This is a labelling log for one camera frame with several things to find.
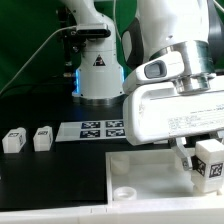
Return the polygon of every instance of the black cable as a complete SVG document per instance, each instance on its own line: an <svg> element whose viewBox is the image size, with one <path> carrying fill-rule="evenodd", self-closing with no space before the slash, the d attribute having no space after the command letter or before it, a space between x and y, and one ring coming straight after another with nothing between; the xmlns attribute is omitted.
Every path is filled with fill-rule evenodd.
<svg viewBox="0 0 224 224"><path fill-rule="evenodd" d="M41 83L41 84L20 84L20 85L15 85L15 86L12 86L12 87L9 87L7 89L5 89L1 95L0 95L0 99L3 97L3 95L5 95L5 93L13 90L13 89L17 89L17 88L20 88L20 87L41 87L41 86L64 86L64 85L67 85L68 83Z"/></svg>

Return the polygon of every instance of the small white box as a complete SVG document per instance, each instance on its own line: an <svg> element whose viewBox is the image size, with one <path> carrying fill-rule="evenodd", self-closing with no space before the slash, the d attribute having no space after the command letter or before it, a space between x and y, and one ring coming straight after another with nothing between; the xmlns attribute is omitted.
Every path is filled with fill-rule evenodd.
<svg viewBox="0 0 224 224"><path fill-rule="evenodd" d="M24 128L11 129L2 139L4 153L18 153L26 143Z"/></svg>
<svg viewBox="0 0 224 224"><path fill-rule="evenodd" d="M38 128L33 138L34 150L36 152L49 151L52 141L53 132L51 127L45 126L43 128Z"/></svg>
<svg viewBox="0 0 224 224"><path fill-rule="evenodd" d="M224 181L224 145L215 139L197 142L195 155L198 167L192 172L192 182L203 193L219 190Z"/></svg>

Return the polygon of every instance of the screw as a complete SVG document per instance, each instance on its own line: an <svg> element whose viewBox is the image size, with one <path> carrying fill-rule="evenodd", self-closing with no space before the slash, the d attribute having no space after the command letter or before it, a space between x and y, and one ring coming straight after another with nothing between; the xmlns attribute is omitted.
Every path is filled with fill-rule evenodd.
<svg viewBox="0 0 224 224"><path fill-rule="evenodd" d="M187 162L187 161L184 161L184 162L183 162L183 167L186 168L187 166L188 166L188 162Z"/></svg>

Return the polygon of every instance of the warning label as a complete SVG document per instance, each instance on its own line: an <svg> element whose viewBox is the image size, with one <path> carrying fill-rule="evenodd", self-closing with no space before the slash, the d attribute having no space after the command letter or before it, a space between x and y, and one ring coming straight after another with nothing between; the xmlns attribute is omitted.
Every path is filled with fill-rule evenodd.
<svg viewBox="0 0 224 224"><path fill-rule="evenodd" d="M99 54L93 66L106 66L101 55Z"/></svg>

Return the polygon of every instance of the white platform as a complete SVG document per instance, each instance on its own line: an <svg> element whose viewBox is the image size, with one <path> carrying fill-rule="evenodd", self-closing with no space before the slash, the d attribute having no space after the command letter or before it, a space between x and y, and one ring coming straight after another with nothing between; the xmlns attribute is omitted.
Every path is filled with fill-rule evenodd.
<svg viewBox="0 0 224 224"><path fill-rule="evenodd" d="M115 154L119 153L106 155L108 204L2 212L0 223L223 224L224 191L220 190L219 195L193 196L190 175L175 170L174 154L170 149L125 152L129 155L130 167L122 176L111 173L110 157ZM137 200L113 200L113 190L124 185L136 188Z"/></svg>

